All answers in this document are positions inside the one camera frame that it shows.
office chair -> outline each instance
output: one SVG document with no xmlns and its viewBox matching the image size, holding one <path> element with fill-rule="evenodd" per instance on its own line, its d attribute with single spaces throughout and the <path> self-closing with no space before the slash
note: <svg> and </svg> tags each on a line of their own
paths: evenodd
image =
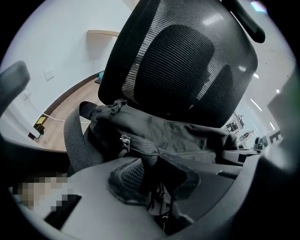
<svg viewBox="0 0 300 240">
<path fill-rule="evenodd" d="M 164 119 L 222 127 L 257 69 L 253 46 L 226 8 L 236 6 L 141 0 L 113 47 L 99 99 L 110 105 L 122 98 Z M 263 42 L 263 30 L 238 9 L 250 36 Z"/>
</svg>

drawstring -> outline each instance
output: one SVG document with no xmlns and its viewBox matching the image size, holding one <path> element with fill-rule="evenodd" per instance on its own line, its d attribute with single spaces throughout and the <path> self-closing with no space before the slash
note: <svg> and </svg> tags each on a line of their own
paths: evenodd
<svg viewBox="0 0 300 240">
<path fill-rule="evenodd" d="M 162 183 L 161 184 L 161 190 L 162 190 L 162 193 L 160 195 L 161 197 L 161 206 L 160 206 L 160 211 L 159 211 L 159 214 L 163 214 L 165 212 L 165 208 L 166 208 L 166 205 L 167 205 L 167 193 L 166 193 L 166 189 L 164 187 L 164 185 Z"/>
<path fill-rule="evenodd" d="M 111 110 L 111 115 L 116 115 L 122 108 L 123 105 L 127 105 L 127 101 L 124 99 L 115 100 Z"/>
</svg>

black mesh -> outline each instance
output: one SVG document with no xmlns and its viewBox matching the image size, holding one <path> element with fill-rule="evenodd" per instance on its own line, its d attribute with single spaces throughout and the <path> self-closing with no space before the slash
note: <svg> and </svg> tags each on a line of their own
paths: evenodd
<svg viewBox="0 0 300 240">
<path fill-rule="evenodd" d="M 140 0 L 99 88 L 105 104 L 221 127 L 257 68 L 245 32 L 219 0 Z"/>
<path fill-rule="evenodd" d="M 132 190 L 141 188 L 144 177 L 144 167 L 141 160 L 136 161 L 121 174 L 122 184 Z"/>
</svg>

pixelated area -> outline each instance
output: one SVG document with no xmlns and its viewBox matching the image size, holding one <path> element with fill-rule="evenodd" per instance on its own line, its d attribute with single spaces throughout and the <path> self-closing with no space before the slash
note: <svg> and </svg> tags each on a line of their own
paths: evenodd
<svg viewBox="0 0 300 240">
<path fill-rule="evenodd" d="M 19 184 L 17 194 L 22 203 L 31 209 L 39 207 L 48 199 L 57 199 L 58 197 L 59 199 L 51 206 L 51 209 L 55 209 L 56 206 L 61 206 L 61 201 L 64 201 L 67 194 L 72 194 L 72 190 L 68 188 L 61 192 L 67 182 L 67 177 L 59 173 L 56 176 L 51 173 L 51 177 L 31 177 Z"/>
</svg>

white wall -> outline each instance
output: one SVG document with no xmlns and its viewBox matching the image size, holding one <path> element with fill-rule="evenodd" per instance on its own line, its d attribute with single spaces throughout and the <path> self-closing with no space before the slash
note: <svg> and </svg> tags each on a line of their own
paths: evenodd
<svg viewBox="0 0 300 240">
<path fill-rule="evenodd" d="M 39 145 L 28 137 L 27 129 L 7 110 L 0 119 L 1 134 L 5 139 L 19 142 L 24 145 L 39 147 Z"/>
<path fill-rule="evenodd" d="M 19 95 L 9 107 L 19 112 L 18 120 L 33 126 L 65 91 L 102 71 L 116 38 L 86 33 L 120 31 L 130 14 L 122 0 L 46 0 L 38 7 L 16 34 L 0 67 L 2 72 L 18 60 L 28 67 L 31 80 L 26 89 L 31 95 L 26 100 Z M 55 70 L 48 82 L 47 68 Z M 7 134 L 3 126 L 0 131 Z"/>
</svg>

